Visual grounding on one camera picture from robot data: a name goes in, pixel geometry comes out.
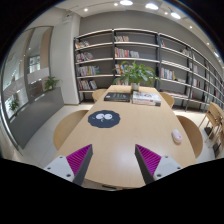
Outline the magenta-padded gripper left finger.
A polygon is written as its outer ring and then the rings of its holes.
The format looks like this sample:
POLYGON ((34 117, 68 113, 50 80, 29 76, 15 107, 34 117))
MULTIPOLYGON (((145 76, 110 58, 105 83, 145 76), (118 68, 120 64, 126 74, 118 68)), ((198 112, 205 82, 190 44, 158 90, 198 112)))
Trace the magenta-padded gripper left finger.
POLYGON ((92 155, 92 145, 87 145, 68 156, 59 155, 44 170, 81 186, 92 155))

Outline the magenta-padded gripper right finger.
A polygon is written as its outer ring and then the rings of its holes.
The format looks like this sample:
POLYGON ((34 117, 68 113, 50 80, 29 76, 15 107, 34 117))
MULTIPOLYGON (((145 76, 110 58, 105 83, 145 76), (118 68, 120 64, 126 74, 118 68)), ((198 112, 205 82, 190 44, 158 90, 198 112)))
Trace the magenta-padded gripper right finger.
POLYGON ((138 144, 135 145, 135 156, 146 184, 150 184, 182 169, 171 157, 167 155, 160 156, 138 144))

